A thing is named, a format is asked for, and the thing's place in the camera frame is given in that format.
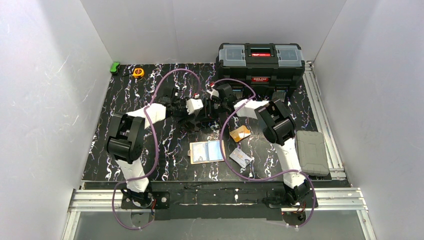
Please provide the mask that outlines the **beige card holder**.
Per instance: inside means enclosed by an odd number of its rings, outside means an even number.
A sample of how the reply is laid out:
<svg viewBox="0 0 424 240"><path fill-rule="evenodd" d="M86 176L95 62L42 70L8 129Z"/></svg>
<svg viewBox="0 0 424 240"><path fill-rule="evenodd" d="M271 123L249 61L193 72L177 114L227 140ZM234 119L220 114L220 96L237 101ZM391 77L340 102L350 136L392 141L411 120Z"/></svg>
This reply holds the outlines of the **beige card holder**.
<svg viewBox="0 0 424 240"><path fill-rule="evenodd" d="M223 162L221 147L224 146L224 142L219 140L191 142L188 151L190 163L195 165Z"/></svg>

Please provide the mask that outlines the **white card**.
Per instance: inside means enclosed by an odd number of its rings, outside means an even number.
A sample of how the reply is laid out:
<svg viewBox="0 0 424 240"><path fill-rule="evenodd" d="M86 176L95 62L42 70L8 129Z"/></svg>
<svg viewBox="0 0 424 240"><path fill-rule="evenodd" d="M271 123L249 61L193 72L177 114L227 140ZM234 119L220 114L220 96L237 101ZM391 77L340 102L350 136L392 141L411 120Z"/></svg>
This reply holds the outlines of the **white card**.
<svg viewBox="0 0 424 240"><path fill-rule="evenodd" d="M235 148L229 155L229 157L235 161L242 169L249 166L254 160L252 157L244 153L240 148Z"/></svg>

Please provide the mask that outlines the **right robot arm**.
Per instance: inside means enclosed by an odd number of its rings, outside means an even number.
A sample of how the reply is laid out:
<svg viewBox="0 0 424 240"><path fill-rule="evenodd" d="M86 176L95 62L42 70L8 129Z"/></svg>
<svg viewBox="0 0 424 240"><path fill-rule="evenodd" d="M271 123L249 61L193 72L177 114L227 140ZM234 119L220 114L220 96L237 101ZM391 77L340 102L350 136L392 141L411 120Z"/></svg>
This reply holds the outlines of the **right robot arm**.
<svg viewBox="0 0 424 240"><path fill-rule="evenodd" d="M230 116L251 118L258 121L265 139L271 143L281 165L282 171L278 176L283 177L284 194L280 196L282 202L288 205L301 203L309 194L311 183L308 175L301 169L296 150L296 124L290 111L283 102L273 100L256 100L256 93L247 99L238 99L233 96L233 89L229 84L216 86L211 83L206 88L208 99L213 104L219 103L222 108L231 111Z"/></svg>

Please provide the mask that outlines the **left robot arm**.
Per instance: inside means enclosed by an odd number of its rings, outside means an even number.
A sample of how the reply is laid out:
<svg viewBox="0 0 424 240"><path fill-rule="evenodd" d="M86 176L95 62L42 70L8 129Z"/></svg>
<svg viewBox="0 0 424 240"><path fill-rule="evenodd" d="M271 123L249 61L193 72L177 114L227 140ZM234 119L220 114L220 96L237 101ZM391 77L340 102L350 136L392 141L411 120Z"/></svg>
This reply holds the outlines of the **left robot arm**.
<svg viewBox="0 0 424 240"><path fill-rule="evenodd" d="M213 103L210 97L198 93L192 98L182 96L176 88L155 98L152 106L114 113L109 122L105 149L118 164L126 180L123 195L145 208L153 202L149 179L140 160L146 129L150 124L174 117L188 130L195 130L203 120L209 120Z"/></svg>

